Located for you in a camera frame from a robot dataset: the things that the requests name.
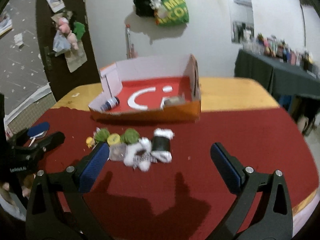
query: white circle shape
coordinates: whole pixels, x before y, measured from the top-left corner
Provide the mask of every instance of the white circle shape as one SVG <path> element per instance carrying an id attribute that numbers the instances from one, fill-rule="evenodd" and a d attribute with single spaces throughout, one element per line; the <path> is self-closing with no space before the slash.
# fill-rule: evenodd
<path id="1" fill-rule="evenodd" d="M 164 86 L 162 88 L 162 91 L 165 93 L 170 93 L 170 92 L 172 92 L 172 90 L 173 90 L 172 86 Z"/>

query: metal screw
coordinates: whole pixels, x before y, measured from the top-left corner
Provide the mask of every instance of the metal screw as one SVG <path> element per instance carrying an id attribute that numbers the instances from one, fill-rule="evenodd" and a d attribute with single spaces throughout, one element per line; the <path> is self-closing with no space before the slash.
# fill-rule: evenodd
<path id="1" fill-rule="evenodd" d="M 42 176 L 44 174 L 44 171 L 43 170 L 39 170 L 38 172 L 37 172 L 37 175 L 38 176 Z"/>
<path id="2" fill-rule="evenodd" d="M 276 170 L 276 175 L 278 175 L 279 177 L 282 176 L 282 171 Z"/>
<path id="3" fill-rule="evenodd" d="M 245 171 L 247 173 L 253 173 L 253 168 L 248 166 L 248 167 L 245 168 Z"/>
<path id="4" fill-rule="evenodd" d="M 66 171 L 67 172 L 73 172 L 75 170 L 75 168 L 74 168 L 74 166 L 69 166 L 67 169 L 66 169 Z"/>

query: red tablecloth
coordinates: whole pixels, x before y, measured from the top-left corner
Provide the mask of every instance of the red tablecloth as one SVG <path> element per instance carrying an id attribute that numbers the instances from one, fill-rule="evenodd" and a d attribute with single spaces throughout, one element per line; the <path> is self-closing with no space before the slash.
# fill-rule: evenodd
<path id="1" fill-rule="evenodd" d="M 38 122 L 48 121 L 49 133 L 62 131 L 66 140 L 40 163 L 46 172 L 76 164 L 90 150 L 85 139 L 96 127 L 122 134 L 129 126 L 103 125 L 89 112 L 51 109 Z M 202 113 L 189 124 L 134 127 L 152 138 L 156 127 L 170 128 L 172 163 L 155 163 L 148 172 L 108 161 L 84 199 L 102 226 L 125 239 L 205 239 L 233 203 L 215 165 L 210 147 L 221 142 L 244 166 L 272 173 L 280 169 L 287 181 L 292 206 L 319 185 L 308 146 L 283 109 Z M 257 207 L 254 202 L 242 229 Z"/>

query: white plush toy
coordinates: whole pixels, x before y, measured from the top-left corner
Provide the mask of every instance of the white plush toy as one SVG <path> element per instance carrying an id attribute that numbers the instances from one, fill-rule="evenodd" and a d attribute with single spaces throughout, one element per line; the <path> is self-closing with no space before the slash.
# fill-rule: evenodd
<path id="1" fill-rule="evenodd" d="M 145 150 L 146 152 L 144 153 L 144 155 L 149 155 L 151 152 L 151 147 L 151 141 L 145 137 L 139 139 L 139 141 L 135 144 L 128 145 L 127 154 L 123 160 L 124 165 L 134 168 L 138 166 L 140 170 L 144 172 L 148 171 L 151 165 L 151 161 L 146 159 L 137 161 L 136 153 Z"/>
<path id="2" fill-rule="evenodd" d="M 174 133 L 170 129 L 158 128 L 153 135 L 151 155 L 163 163 L 170 163 L 170 140 L 173 139 Z"/>

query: white semicircle shape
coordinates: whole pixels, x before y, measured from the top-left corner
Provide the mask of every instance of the white semicircle shape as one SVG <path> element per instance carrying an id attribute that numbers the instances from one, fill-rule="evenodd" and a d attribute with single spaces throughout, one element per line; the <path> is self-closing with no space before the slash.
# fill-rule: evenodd
<path id="1" fill-rule="evenodd" d="M 144 93 L 155 92 L 155 91 L 156 91 L 156 87 L 151 87 L 151 88 L 145 88 L 145 89 L 138 90 L 137 92 L 134 92 L 128 99 L 128 105 L 133 109 L 144 110 L 144 111 L 148 110 L 148 106 L 138 105 L 135 102 L 135 100 L 138 96 Z"/>

